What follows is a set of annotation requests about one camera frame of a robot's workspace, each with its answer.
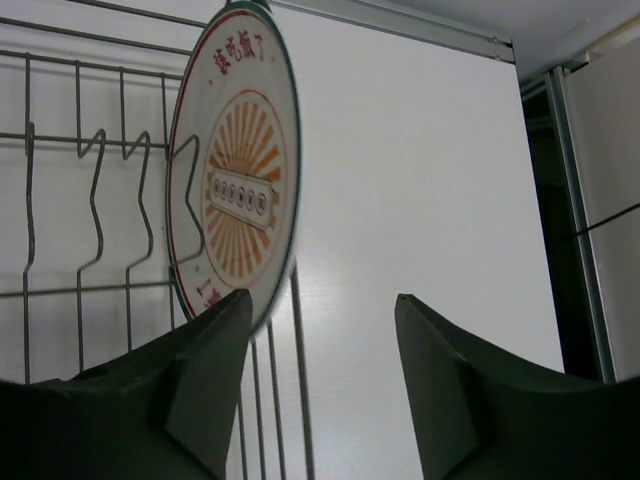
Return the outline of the orange sunburst white plate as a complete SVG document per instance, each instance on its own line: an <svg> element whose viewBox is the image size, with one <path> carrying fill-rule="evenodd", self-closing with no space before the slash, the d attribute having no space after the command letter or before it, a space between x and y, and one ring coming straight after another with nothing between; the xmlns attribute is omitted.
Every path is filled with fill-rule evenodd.
<svg viewBox="0 0 640 480"><path fill-rule="evenodd" d="M186 64L169 134L165 217L172 280L194 318L236 290L261 330L294 257L302 193L298 88L258 1L230 1Z"/></svg>

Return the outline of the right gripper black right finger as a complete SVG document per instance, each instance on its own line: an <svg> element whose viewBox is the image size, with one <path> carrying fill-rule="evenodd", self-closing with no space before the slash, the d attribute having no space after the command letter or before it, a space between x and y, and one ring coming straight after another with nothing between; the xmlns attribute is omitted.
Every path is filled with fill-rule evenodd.
<svg viewBox="0 0 640 480"><path fill-rule="evenodd" d="M426 479L636 479L639 380L551 370L401 294L396 335Z"/></svg>

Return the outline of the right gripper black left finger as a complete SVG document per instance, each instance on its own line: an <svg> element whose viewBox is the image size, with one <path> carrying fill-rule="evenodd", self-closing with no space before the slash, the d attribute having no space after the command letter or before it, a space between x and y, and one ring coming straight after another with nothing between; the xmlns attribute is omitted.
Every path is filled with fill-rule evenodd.
<svg viewBox="0 0 640 480"><path fill-rule="evenodd" d="M251 323L236 290L69 380L3 382L2 477L224 478Z"/></svg>

